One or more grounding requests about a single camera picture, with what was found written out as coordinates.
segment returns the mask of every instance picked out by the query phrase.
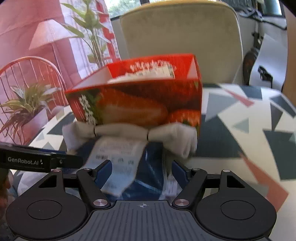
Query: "silver screw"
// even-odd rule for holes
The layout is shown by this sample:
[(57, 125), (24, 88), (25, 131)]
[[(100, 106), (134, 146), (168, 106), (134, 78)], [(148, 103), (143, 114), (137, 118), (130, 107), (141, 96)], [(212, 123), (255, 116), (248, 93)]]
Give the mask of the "silver screw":
[(107, 204), (108, 204), (108, 201), (105, 199), (94, 200), (94, 205), (97, 207), (103, 207), (103, 206), (106, 206)]
[(185, 207), (185, 206), (189, 205), (189, 201), (186, 199), (178, 199), (175, 201), (175, 204), (180, 207)]

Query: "open box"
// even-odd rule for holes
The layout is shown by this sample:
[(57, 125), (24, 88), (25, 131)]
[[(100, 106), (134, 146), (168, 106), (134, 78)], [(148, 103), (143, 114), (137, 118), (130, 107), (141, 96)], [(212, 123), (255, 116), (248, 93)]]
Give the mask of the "open box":
[[(143, 75), (151, 70), (169, 70), (170, 77), (108, 83), (126, 73)], [(199, 130), (202, 84), (192, 54), (141, 57), (107, 64), (65, 94), (78, 121), (96, 125), (130, 123), (146, 128), (177, 121)]]

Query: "white planter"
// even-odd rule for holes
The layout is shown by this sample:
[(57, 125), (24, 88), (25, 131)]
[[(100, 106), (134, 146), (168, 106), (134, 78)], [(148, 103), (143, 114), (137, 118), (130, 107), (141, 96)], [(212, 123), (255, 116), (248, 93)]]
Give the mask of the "white planter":
[(46, 109), (42, 109), (32, 120), (23, 125), (22, 132), (25, 142), (32, 139), (47, 122), (48, 117)]

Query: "ribbed gray surface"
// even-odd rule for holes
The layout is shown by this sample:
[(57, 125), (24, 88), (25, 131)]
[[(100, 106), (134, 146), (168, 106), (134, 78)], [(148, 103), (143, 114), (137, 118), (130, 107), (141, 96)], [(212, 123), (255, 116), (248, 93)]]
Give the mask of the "ribbed gray surface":
[(82, 229), (61, 239), (93, 240), (222, 241), (201, 229), (190, 212), (173, 209), (167, 201), (117, 201), (111, 209), (95, 211)]

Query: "rolled white cloth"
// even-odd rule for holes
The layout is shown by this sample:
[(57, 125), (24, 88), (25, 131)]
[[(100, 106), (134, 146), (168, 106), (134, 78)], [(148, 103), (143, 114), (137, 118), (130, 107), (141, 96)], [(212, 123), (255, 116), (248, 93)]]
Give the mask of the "rolled white cloth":
[(76, 149), (98, 135), (162, 142), (166, 149), (182, 158), (187, 158), (197, 149), (196, 129), (178, 122), (150, 130), (132, 124), (105, 124), (94, 127), (88, 123), (74, 122), (64, 126), (62, 132), (68, 150)]

